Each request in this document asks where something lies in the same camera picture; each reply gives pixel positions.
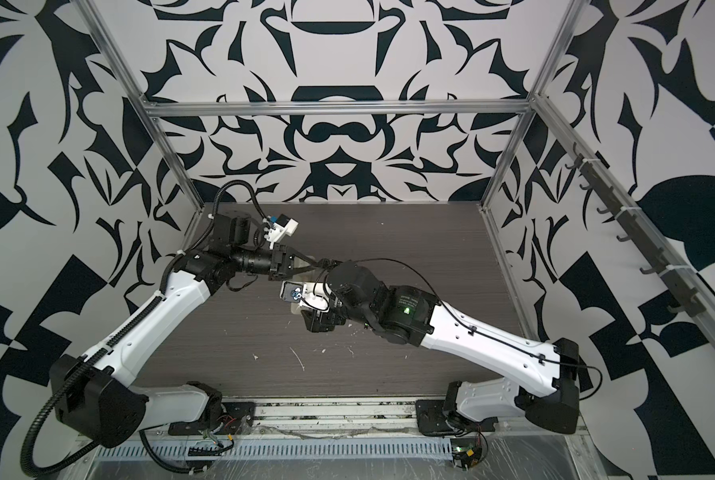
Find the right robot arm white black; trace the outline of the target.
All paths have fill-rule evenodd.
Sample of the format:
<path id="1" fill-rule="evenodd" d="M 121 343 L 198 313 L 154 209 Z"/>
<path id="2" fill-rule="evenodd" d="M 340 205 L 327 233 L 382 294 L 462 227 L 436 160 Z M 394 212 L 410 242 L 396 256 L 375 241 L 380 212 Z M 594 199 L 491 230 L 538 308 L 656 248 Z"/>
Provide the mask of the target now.
<path id="1" fill-rule="evenodd" d="M 357 322 L 391 344 L 413 345 L 465 359 L 498 380 L 449 384 L 441 414 L 453 430 L 485 420 L 523 416 L 537 427 L 573 434 L 583 364 L 577 343 L 547 343 L 485 324 L 429 290 L 389 286 L 355 262 L 336 266 L 321 282 L 290 282 L 283 300 L 299 307 L 313 333 Z"/>

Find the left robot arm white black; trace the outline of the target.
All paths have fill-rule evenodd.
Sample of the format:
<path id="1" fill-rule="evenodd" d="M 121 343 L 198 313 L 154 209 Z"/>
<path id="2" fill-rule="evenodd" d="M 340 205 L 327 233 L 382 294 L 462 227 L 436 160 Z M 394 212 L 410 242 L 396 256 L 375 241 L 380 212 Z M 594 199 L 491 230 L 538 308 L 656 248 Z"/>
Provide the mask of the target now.
<path id="1" fill-rule="evenodd" d="M 335 266 L 333 260 L 313 260 L 282 244 L 282 237 L 295 228 L 295 221 L 285 215 L 263 223 L 243 212 L 211 215 L 206 231 L 169 263 L 144 306 L 85 354 L 65 355 L 52 366 L 59 422 L 107 448 L 162 425 L 184 424 L 193 431 L 217 428 L 222 414 L 219 390 L 197 381 L 154 389 L 134 383 L 176 328 L 236 275 L 283 281 Z"/>

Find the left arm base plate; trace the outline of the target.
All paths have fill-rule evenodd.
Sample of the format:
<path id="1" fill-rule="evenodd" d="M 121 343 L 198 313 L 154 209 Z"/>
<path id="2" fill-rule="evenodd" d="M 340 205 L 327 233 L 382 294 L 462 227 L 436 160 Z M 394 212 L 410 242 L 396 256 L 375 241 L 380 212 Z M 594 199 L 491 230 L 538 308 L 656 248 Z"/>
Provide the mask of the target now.
<path id="1" fill-rule="evenodd" d="M 171 436 L 191 436 L 211 432 L 215 435 L 235 435 L 254 426 L 257 404 L 253 401 L 223 401 L 194 422 L 169 425 Z"/>

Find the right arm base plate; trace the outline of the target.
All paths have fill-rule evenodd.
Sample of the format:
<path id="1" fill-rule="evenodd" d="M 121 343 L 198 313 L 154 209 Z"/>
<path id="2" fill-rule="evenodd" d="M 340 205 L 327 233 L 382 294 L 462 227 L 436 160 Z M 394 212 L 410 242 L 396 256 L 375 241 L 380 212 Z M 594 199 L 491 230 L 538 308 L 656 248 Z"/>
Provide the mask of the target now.
<path id="1" fill-rule="evenodd" d="M 461 436 L 471 432 L 495 432 L 497 417 L 473 421 L 459 414 L 445 400 L 417 400 L 415 402 L 417 430 L 423 436 Z"/>

